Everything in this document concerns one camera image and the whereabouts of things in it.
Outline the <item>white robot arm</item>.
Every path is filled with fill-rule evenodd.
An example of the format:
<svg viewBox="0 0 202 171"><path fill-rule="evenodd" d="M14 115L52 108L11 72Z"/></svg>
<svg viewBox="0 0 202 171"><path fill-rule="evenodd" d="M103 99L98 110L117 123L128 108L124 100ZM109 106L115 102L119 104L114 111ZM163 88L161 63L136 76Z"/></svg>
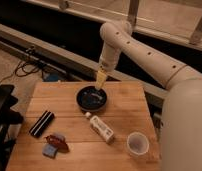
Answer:
<svg viewBox="0 0 202 171"><path fill-rule="evenodd" d="M131 33L127 21L101 26L104 44L95 87L103 87L121 54L128 56L168 91L162 107L161 171L202 171L202 73Z"/></svg>

